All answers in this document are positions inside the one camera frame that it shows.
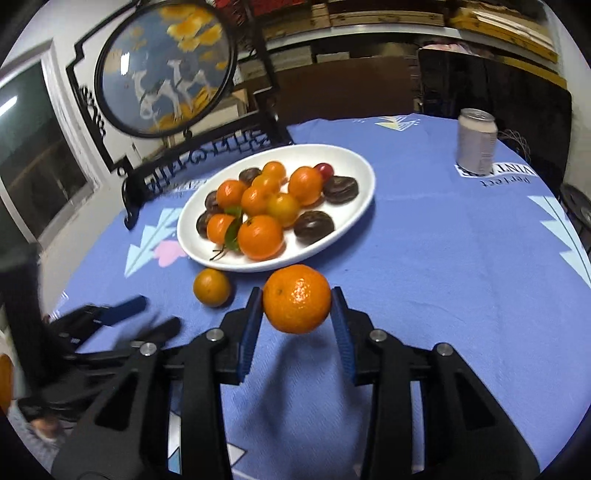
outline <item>can lid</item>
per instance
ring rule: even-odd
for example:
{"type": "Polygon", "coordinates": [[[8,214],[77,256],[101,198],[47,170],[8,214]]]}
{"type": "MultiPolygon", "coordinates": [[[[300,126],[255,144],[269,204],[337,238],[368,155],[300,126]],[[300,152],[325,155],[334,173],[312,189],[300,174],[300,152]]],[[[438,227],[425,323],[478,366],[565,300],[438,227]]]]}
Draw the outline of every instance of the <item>can lid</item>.
{"type": "Polygon", "coordinates": [[[483,110],[479,110],[477,108],[463,108],[462,109],[462,116],[465,116],[467,118],[472,118],[474,120],[481,120],[483,122],[494,122],[495,121],[495,117],[493,117],[491,114],[489,114],[483,110]]]}

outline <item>light blue triangle pattern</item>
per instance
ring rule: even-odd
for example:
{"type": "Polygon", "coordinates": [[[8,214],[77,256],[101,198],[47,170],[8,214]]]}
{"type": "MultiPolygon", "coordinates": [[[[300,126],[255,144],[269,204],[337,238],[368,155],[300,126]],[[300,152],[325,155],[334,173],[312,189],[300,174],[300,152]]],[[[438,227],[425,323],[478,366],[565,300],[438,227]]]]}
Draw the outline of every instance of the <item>light blue triangle pattern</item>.
{"type": "Polygon", "coordinates": [[[419,124],[421,121],[419,119],[410,120],[405,122],[408,115],[396,115],[396,116],[383,116],[381,117],[387,122],[378,122],[376,125],[381,127],[386,127],[391,130],[397,130],[399,132],[404,132],[407,128],[412,127],[413,125],[419,124]]]}
{"type": "Polygon", "coordinates": [[[541,206],[554,220],[542,220],[540,223],[558,237],[569,249],[560,253],[575,272],[591,288],[591,263],[585,252],[573,224],[567,218],[562,205],[552,196],[530,196],[533,202],[541,206]]]}
{"type": "Polygon", "coordinates": [[[154,258],[154,248],[176,231],[176,227],[171,225],[178,220],[182,210],[182,208],[165,208],[160,213],[158,225],[144,227],[139,247],[133,244],[129,246],[125,262],[126,278],[154,258]]]}
{"type": "Polygon", "coordinates": [[[181,473],[181,449],[177,448],[172,456],[168,458],[168,471],[172,473],[181,473]]]}

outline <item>white goat figure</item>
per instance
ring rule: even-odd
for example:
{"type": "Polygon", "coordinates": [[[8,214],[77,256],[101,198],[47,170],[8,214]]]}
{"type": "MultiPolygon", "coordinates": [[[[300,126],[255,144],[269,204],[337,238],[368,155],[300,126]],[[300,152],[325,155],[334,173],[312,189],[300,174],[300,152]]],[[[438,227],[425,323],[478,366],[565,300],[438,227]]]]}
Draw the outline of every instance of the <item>white goat figure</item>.
{"type": "Polygon", "coordinates": [[[135,96],[139,102],[139,115],[144,120],[154,119],[154,104],[156,101],[165,96],[173,103],[174,118],[179,119],[182,116],[181,105],[178,101],[178,94],[174,91],[170,80],[160,80],[149,90],[142,87],[142,79],[145,77],[146,70],[134,72],[132,78],[134,80],[135,96]]]}
{"type": "Polygon", "coordinates": [[[207,90],[207,98],[211,99],[212,97],[212,86],[207,81],[207,77],[205,76],[205,72],[203,70],[199,70],[191,80],[186,80],[181,75],[181,64],[182,60],[169,60],[167,62],[169,67],[173,69],[173,82],[174,87],[178,90],[178,92],[183,96],[187,105],[193,111],[193,98],[189,93],[189,89],[195,85],[196,83],[203,85],[207,90]]]}

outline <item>tangerine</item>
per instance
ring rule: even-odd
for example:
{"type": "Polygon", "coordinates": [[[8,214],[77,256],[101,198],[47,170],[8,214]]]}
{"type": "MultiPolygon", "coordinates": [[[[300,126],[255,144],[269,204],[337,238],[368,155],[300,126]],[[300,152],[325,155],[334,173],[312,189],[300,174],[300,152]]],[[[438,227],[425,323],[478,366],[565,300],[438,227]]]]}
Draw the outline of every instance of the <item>tangerine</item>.
{"type": "Polygon", "coordinates": [[[268,260],[283,247],[283,228],[269,215],[249,218],[238,230],[238,246],[251,260],[268,260]]]}
{"type": "Polygon", "coordinates": [[[267,319],[284,333],[309,333],[330,311],[330,286],[313,268],[291,265],[269,277],[262,289],[267,319]]]}
{"type": "Polygon", "coordinates": [[[264,215],[267,212],[267,202],[270,197],[271,192],[268,190],[250,187],[242,195],[240,206],[248,216],[264,215]]]}
{"type": "Polygon", "coordinates": [[[12,362],[10,357],[0,353],[0,410],[8,415],[12,400],[12,362]]]}
{"type": "Polygon", "coordinates": [[[240,180],[226,180],[217,189],[217,204],[222,209],[239,206],[242,195],[247,188],[246,184],[240,180]]]}
{"type": "Polygon", "coordinates": [[[208,307],[219,307],[230,297],[232,286],[227,276],[218,270],[206,268],[193,282],[193,293],[208,307]]]}
{"type": "Polygon", "coordinates": [[[267,203],[267,213],[275,218],[283,228],[291,227],[300,214],[300,204],[289,193],[278,193],[267,203]]]}
{"type": "Polygon", "coordinates": [[[312,205],[322,194],[324,181],[318,170],[312,167],[300,167],[291,174],[287,191],[291,193],[301,205],[312,205]]]}
{"type": "Polygon", "coordinates": [[[209,241],[223,245],[225,242],[226,230],[236,217],[225,213],[216,213],[207,223],[207,238],[209,241]]]}
{"type": "Polygon", "coordinates": [[[285,170],[283,163],[273,160],[265,164],[265,166],[262,168],[262,174],[275,177],[280,183],[283,183],[285,181],[287,171],[285,170]]]}
{"type": "Polygon", "coordinates": [[[259,175],[252,181],[251,186],[265,189],[269,193],[279,193],[279,190],[281,190],[280,181],[276,177],[270,177],[269,175],[259,175]]]}

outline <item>aluminum can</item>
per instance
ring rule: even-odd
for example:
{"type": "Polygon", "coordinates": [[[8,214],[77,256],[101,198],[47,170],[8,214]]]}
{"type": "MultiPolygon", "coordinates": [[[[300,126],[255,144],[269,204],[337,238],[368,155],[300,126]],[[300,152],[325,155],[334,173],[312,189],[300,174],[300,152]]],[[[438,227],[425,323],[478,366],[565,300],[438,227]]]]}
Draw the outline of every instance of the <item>aluminum can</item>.
{"type": "Polygon", "coordinates": [[[474,175],[490,175],[495,155],[495,117],[475,108],[464,108],[457,119],[457,164],[474,175]]]}

